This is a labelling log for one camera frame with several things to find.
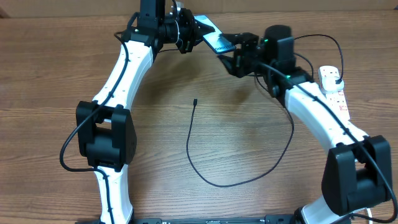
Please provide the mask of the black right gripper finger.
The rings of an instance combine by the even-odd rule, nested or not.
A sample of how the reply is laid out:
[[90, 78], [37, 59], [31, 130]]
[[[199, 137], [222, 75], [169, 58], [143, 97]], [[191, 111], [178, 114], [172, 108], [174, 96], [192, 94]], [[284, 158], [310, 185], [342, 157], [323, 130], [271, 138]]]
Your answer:
[[234, 57], [229, 57], [225, 55], [219, 55], [218, 59], [221, 61], [221, 63], [224, 65], [225, 69], [227, 72], [235, 77], [240, 77], [240, 59], [241, 57], [239, 55], [234, 55]]
[[226, 39], [232, 45], [242, 44], [244, 42], [244, 33], [237, 33], [237, 34], [226, 34], [222, 33], [219, 35], [220, 37]]

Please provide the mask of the blue Galaxy smartphone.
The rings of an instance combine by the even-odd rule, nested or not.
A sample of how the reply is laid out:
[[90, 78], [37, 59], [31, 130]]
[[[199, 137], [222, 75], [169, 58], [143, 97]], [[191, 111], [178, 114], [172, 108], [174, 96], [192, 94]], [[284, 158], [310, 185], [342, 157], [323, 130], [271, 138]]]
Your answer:
[[221, 36], [222, 31], [220, 31], [219, 28], [217, 28], [217, 26], [215, 26], [215, 24], [212, 23], [205, 15], [195, 16], [195, 20], [215, 29], [214, 32], [203, 36], [204, 41], [214, 51], [215, 54], [221, 55], [232, 52], [236, 49], [235, 45]]

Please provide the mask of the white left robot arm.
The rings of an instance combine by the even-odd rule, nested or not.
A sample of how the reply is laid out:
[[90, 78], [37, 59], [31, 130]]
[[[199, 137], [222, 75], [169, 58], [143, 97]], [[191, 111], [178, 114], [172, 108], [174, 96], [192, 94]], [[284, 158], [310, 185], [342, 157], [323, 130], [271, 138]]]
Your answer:
[[214, 32], [213, 25], [176, 3], [167, 15], [164, 1], [141, 1], [126, 29], [115, 34], [121, 51], [113, 71], [99, 93], [76, 108], [80, 154], [95, 173], [100, 190], [102, 212], [97, 223], [134, 219], [127, 180], [137, 145], [131, 107], [144, 75], [165, 44], [174, 44], [185, 54]]

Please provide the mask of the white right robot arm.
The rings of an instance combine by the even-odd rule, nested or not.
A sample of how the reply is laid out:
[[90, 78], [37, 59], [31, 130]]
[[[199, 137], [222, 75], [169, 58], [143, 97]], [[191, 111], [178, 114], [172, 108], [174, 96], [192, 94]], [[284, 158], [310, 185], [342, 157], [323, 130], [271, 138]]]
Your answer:
[[298, 208], [291, 223], [349, 223], [361, 217], [362, 209], [397, 203], [388, 141], [368, 136], [328, 104], [313, 77], [296, 64], [290, 27], [270, 26], [263, 37], [243, 32], [225, 38], [235, 46], [232, 57], [220, 57], [228, 73], [238, 78], [260, 75], [269, 94], [296, 115], [326, 151], [322, 195]]

